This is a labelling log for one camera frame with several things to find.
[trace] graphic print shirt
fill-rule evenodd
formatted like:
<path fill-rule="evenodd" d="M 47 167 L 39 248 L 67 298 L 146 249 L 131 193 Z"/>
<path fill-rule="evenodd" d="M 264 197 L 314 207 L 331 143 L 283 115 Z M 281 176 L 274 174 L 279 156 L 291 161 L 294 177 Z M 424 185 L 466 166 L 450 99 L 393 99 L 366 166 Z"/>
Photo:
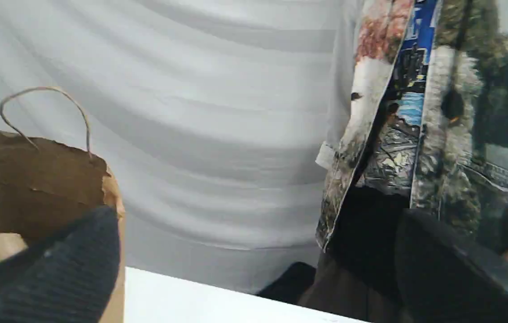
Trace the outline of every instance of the graphic print shirt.
<path fill-rule="evenodd" d="M 416 0 L 394 72 L 381 101 L 381 114 L 376 120 L 377 138 L 372 142 L 373 154 L 356 186 L 410 196 L 437 1 Z"/>

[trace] white tabletop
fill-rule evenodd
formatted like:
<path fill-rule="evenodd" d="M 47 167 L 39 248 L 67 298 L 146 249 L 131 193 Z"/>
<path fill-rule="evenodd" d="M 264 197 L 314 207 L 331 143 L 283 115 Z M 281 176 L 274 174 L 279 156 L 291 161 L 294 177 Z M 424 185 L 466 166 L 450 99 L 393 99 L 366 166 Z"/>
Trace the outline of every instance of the white tabletop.
<path fill-rule="evenodd" d="M 127 267 L 125 323 L 361 323 Z"/>

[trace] printed jacket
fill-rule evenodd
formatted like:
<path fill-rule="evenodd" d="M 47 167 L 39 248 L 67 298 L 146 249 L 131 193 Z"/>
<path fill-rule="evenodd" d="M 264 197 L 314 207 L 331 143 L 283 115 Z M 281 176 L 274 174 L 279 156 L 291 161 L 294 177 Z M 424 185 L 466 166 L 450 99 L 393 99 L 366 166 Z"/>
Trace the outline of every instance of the printed jacket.
<path fill-rule="evenodd" d="M 414 1 L 420 0 L 346 1 L 335 46 L 330 130 L 317 158 L 328 169 L 317 228 L 325 251 L 344 196 L 359 180 L 356 167 Z M 508 248 L 508 0 L 439 0 L 433 18 L 417 153 L 388 167 L 414 164 L 410 207 L 431 210 L 501 252 Z M 351 211 L 360 201 L 348 202 Z"/>

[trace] paper bag handle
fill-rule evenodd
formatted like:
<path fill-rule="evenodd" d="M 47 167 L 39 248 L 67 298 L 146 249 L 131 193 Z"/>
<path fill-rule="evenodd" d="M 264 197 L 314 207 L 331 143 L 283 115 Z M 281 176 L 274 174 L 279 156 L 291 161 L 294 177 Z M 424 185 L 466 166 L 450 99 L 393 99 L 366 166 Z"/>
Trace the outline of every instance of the paper bag handle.
<path fill-rule="evenodd" d="M 78 102 L 76 102 L 71 96 L 70 94 L 68 94 L 67 92 L 65 92 L 65 90 L 63 90 L 62 88 L 59 88 L 59 87 L 56 87 L 56 86 L 36 86 L 36 87 L 31 87 L 31 88 L 27 88 L 26 90 L 22 90 L 20 92 L 17 92 L 17 93 L 14 93 L 14 94 L 11 94 L 10 96 L 4 98 L 1 103 L 0 103 L 0 115 L 1 115 L 1 118 L 3 119 L 3 121 L 9 126 L 11 127 L 14 131 L 18 132 L 19 135 L 22 135 L 22 137 L 24 137 L 24 139 L 26 139 L 31 145 L 33 145 L 37 150 L 39 150 L 39 147 L 33 143 L 29 137 L 27 137 L 24 133 L 22 133 L 22 131 L 18 130 L 15 126 L 12 125 L 12 123 L 10 123 L 6 116 L 4 116 L 4 105 L 18 97 L 18 96 L 22 96 L 24 94 L 27 94 L 29 92 L 35 92 L 35 91 L 55 91 L 55 92 L 59 92 L 61 93 L 63 96 L 66 96 L 67 99 L 69 99 L 70 101 L 73 102 L 73 104 L 78 108 L 78 110 L 80 111 L 80 114 L 82 114 L 82 118 L 84 119 L 84 124 L 86 125 L 86 151 L 88 153 L 88 157 L 90 157 L 90 159 L 92 159 L 92 153 L 90 153 L 90 125 L 88 124 L 88 118 L 86 117 L 86 114 L 84 113 L 84 109 L 80 107 L 80 104 L 78 104 Z"/>

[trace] draped white cloth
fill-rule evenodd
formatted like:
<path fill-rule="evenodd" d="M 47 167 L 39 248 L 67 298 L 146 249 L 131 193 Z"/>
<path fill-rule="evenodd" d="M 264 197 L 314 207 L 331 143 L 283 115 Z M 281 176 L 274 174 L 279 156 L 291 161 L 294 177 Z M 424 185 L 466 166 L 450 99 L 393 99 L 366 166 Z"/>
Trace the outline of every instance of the draped white cloth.
<path fill-rule="evenodd" d="M 0 100 L 55 85 L 84 106 L 125 198 L 128 265 L 256 292 L 319 253 L 314 157 L 339 11 L 337 0 L 0 0 Z M 28 94 L 6 115 L 84 148 L 59 94 Z"/>

